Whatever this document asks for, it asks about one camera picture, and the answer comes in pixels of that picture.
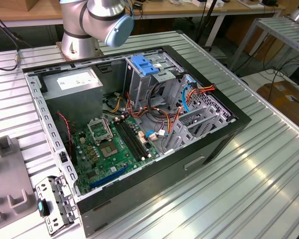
blue pcie slot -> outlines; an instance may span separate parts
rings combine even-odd
[[[100,186],[104,183],[107,183],[107,182],[111,181],[112,179],[114,179],[116,177],[119,177],[119,176],[123,175],[128,167],[129,167],[129,165],[127,165],[126,167],[120,169],[119,171],[117,171],[117,172],[115,172],[115,173],[113,173],[113,174],[111,174],[111,175],[109,175],[109,176],[107,176],[103,179],[100,179],[100,180],[90,184],[90,188],[92,189],[92,188],[98,187],[98,186]]]

slotted aluminum surface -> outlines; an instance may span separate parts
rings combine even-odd
[[[299,23],[287,17],[260,18],[257,25],[299,52]]]
[[[183,34],[132,36],[116,49],[101,44],[105,54],[160,45],[171,45],[252,121],[206,167],[91,238],[296,238],[299,129]],[[21,55],[22,66],[63,61],[55,46]],[[0,53],[0,66],[12,66],[13,58],[13,51]],[[0,136],[6,134],[18,138],[32,185],[58,175],[21,70],[0,71]],[[0,230],[0,239],[12,237],[49,236],[35,212]],[[83,237],[76,223],[55,238]]]

red wire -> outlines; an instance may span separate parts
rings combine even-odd
[[[64,122],[65,122],[65,124],[66,124],[66,127],[67,127],[67,129],[68,129],[69,143],[70,143],[70,152],[71,152],[72,142],[71,142],[71,133],[70,133],[70,127],[69,127],[69,124],[68,124],[68,120],[64,117],[63,114],[61,114],[61,113],[59,113],[59,112],[57,112],[56,114],[57,114],[57,115],[60,115],[60,116],[63,118],[63,120],[64,120]]]

motherboard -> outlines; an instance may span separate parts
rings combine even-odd
[[[158,150],[145,139],[134,118],[104,120],[88,126],[72,136],[77,160],[74,167],[81,194],[159,157]]]

metal table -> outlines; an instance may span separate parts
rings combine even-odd
[[[210,164],[91,238],[296,238],[299,128],[184,34],[132,36],[105,54],[171,45],[252,118]],[[55,46],[22,50],[22,67],[63,61]],[[0,53],[12,66],[14,51]],[[33,185],[58,175],[21,70],[0,71],[0,136],[17,137]],[[0,230],[0,239],[48,238],[38,212]],[[78,223],[56,236],[83,238]]]
[[[245,49],[250,38],[253,36],[257,27],[264,30],[264,32],[256,42],[250,54],[253,54],[256,51],[267,34],[274,36],[290,47],[290,49],[287,50],[283,56],[284,60],[286,59],[286,57],[288,57],[292,49],[299,52],[299,23],[296,23],[287,17],[255,19],[234,55],[234,59],[229,68],[230,70],[233,70],[234,66],[237,63],[237,60]]]

